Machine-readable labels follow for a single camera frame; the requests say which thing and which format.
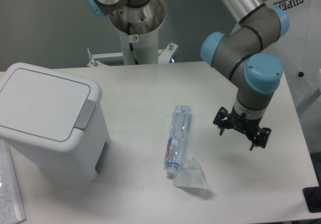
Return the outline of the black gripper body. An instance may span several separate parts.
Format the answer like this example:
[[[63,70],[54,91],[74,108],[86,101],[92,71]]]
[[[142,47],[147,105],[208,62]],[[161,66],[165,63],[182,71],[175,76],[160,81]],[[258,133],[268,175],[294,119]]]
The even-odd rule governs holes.
[[[235,108],[228,114],[225,119],[225,127],[227,129],[236,130],[244,134],[249,139],[258,138],[259,135],[264,134],[264,129],[259,127],[261,118],[248,119],[246,113],[238,114]]]

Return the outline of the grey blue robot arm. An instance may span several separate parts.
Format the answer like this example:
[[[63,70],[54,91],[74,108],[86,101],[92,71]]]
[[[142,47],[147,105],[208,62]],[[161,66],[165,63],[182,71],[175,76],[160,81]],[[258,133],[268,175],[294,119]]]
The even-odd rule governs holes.
[[[213,123],[236,130],[253,147],[265,148],[271,129],[259,123],[277,90],[283,67],[263,50],[289,29],[287,13],[269,8],[263,0],[222,0],[239,24],[230,35],[210,34],[200,55],[234,84],[238,91],[231,111],[220,108]],[[126,65],[157,64],[158,29],[165,19],[159,0],[85,0],[97,18],[109,17],[118,30]]]

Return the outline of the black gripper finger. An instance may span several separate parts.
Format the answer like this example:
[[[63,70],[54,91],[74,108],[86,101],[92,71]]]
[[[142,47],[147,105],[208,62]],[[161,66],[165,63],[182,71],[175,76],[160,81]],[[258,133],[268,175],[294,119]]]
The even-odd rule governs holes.
[[[230,129],[230,119],[229,119],[229,112],[226,108],[223,106],[218,110],[214,120],[213,124],[218,127],[220,130],[219,135],[222,136],[224,131],[226,129]]]
[[[251,132],[248,137],[251,141],[251,147],[249,150],[252,151],[254,147],[265,149],[270,134],[270,128],[258,128],[257,131]]]

